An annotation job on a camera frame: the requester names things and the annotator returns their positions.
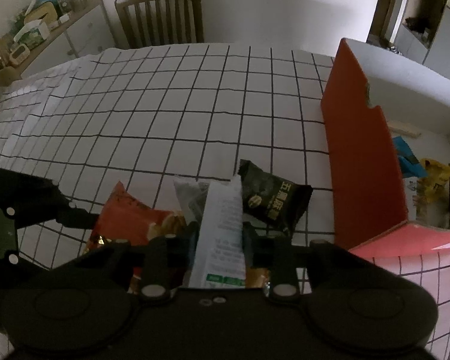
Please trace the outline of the white green snack bag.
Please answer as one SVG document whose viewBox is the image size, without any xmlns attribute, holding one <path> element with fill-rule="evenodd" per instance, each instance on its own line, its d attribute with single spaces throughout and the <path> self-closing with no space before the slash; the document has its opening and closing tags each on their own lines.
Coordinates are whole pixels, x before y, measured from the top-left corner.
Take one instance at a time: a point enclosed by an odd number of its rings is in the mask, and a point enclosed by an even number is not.
<svg viewBox="0 0 450 360">
<path fill-rule="evenodd" d="M 252 269 L 242 246 L 241 178 L 199 182 L 177 178 L 175 193 L 187 225 L 198 226 L 188 286 L 193 289 L 265 289 L 266 269 Z"/>
</svg>

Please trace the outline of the black snack packet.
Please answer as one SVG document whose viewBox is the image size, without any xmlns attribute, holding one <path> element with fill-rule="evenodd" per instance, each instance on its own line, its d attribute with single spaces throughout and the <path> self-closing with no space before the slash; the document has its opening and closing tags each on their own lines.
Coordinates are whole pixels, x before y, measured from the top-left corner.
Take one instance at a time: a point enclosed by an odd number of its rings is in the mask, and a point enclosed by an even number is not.
<svg viewBox="0 0 450 360">
<path fill-rule="evenodd" d="M 240 161 L 243 211 L 288 237 L 308 210 L 314 189 L 264 172 L 250 160 Z"/>
</svg>

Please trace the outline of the red orange snack bag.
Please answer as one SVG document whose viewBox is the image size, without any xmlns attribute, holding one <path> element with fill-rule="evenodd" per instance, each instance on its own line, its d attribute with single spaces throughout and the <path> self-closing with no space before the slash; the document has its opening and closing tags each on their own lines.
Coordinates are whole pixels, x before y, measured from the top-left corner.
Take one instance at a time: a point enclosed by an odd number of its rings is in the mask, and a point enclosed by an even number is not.
<svg viewBox="0 0 450 360">
<path fill-rule="evenodd" d="M 180 234 L 186 227 L 182 214 L 153 209 L 117 183 L 86 244 L 87 286 L 105 293 L 169 297 L 174 290 L 165 296 L 142 294 L 146 247 L 153 239 Z"/>
</svg>

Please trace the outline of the blue cookie packet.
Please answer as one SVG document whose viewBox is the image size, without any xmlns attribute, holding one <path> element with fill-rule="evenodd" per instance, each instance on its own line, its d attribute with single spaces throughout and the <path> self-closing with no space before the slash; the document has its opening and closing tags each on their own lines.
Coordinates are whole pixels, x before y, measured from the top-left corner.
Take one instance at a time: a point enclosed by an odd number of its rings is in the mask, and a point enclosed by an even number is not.
<svg viewBox="0 0 450 360">
<path fill-rule="evenodd" d="M 420 164 L 418 158 L 416 158 L 411 148 L 401 136 L 393 138 L 393 145 L 397 153 L 397 160 L 403 179 L 411 177 L 424 178 L 428 175 L 425 168 Z"/>
</svg>

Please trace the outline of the yellow snack packet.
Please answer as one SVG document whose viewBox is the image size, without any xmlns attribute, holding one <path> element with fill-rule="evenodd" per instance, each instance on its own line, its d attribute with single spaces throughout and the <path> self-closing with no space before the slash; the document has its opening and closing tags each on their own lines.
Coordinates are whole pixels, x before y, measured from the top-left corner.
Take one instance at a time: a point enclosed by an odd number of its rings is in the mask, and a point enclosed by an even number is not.
<svg viewBox="0 0 450 360">
<path fill-rule="evenodd" d="M 435 203 L 446 204 L 449 201 L 450 167 L 431 158 L 422 158 L 420 164 L 425 168 L 426 181 Z"/>
</svg>

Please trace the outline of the white chocolate wafer bag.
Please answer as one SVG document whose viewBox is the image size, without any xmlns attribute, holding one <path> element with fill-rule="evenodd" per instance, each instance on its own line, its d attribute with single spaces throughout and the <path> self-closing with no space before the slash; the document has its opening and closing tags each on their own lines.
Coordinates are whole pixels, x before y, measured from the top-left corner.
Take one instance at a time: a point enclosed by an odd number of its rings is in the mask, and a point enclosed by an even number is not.
<svg viewBox="0 0 450 360">
<path fill-rule="evenodd" d="M 408 219 L 420 224 L 433 225 L 436 217 L 436 203 L 431 189 L 422 178 L 410 177 L 403 180 Z"/>
</svg>

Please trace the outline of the checkered white tablecloth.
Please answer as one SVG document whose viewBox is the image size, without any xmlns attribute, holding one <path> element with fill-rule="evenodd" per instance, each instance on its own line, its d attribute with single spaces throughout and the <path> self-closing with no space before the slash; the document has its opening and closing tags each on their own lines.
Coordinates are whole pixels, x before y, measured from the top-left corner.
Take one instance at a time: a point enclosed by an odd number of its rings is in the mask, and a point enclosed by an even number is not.
<svg viewBox="0 0 450 360">
<path fill-rule="evenodd" d="M 122 182 L 175 210 L 173 179 L 228 180 L 241 159 L 313 187 L 293 241 L 335 234 L 320 100 L 334 58 L 226 44 L 108 49 L 0 96 L 0 167 L 56 182 L 98 212 Z"/>
</svg>

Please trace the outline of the small white clock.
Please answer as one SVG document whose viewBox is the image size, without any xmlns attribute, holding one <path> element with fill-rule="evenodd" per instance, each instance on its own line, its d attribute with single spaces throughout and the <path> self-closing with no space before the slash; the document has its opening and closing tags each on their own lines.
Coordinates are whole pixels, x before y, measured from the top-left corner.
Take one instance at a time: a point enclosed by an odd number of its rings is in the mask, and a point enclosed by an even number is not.
<svg viewBox="0 0 450 360">
<path fill-rule="evenodd" d="M 19 44 L 10 52 L 9 61 L 14 67 L 18 67 L 30 56 L 30 53 L 27 45 Z"/>
</svg>

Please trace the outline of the tissue box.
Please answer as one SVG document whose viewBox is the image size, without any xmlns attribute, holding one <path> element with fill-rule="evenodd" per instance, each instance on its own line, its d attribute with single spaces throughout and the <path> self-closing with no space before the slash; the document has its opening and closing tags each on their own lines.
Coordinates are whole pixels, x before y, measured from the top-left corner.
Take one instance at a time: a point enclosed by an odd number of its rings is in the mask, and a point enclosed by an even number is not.
<svg viewBox="0 0 450 360">
<path fill-rule="evenodd" d="M 13 42 L 17 45 L 25 45 L 29 50 L 33 50 L 44 43 L 49 35 L 48 25 L 42 19 L 36 19 L 25 24 L 13 37 Z"/>
</svg>

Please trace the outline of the white side cabinet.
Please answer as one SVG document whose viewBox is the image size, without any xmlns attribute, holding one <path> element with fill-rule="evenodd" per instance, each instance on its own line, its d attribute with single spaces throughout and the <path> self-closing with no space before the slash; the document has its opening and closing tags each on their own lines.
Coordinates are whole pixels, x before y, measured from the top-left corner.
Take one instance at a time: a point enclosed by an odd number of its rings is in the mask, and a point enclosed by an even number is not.
<svg viewBox="0 0 450 360">
<path fill-rule="evenodd" d="M 103 1 L 87 0 L 83 10 L 73 12 L 68 21 L 52 30 L 20 65 L 2 68 L 0 81 L 9 84 L 73 59 L 98 55 L 115 46 Z"/>
</svg>

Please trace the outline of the red cardboard box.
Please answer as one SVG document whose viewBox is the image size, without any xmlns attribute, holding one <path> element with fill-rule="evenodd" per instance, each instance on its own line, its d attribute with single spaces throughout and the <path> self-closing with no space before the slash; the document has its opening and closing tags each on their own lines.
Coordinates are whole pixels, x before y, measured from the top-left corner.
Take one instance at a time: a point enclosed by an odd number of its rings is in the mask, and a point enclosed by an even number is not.
<svg viewBox="0 0 450 360">
<path fill-rule="evenodd" d="M 450 229 L 413 219 L 390 123 L 416 131 L 418 158 L 450 164 L 450 80 L 408 58 L 343 39 L 321 101 L 336 244 L 362 258 L 450 250 Z"/>
</svg>

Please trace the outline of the dark wooden chair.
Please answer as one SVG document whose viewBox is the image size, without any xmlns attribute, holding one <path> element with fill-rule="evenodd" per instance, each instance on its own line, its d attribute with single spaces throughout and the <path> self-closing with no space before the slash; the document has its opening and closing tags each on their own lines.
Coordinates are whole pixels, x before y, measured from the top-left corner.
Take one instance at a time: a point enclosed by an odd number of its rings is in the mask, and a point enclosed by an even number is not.
<svg viewBox="0 0 450 360">
<path fill-rule="evenodd" d="M 203 43 L 201 0 L 115 0 L 131 49 Z"/>
</svg>

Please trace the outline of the white wall cabinet unit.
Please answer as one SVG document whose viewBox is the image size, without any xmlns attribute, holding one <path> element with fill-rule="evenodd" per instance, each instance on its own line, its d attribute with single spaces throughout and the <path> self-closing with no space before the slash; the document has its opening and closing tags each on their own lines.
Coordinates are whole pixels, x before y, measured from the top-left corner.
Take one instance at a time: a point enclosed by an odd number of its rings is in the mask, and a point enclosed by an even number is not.
<svg viewBox="0 0 450 360">
<path fill-rule="evenodd" d="M 378 0 L 367 43 L 450 80 L 450 0 Z"/>
</svg>

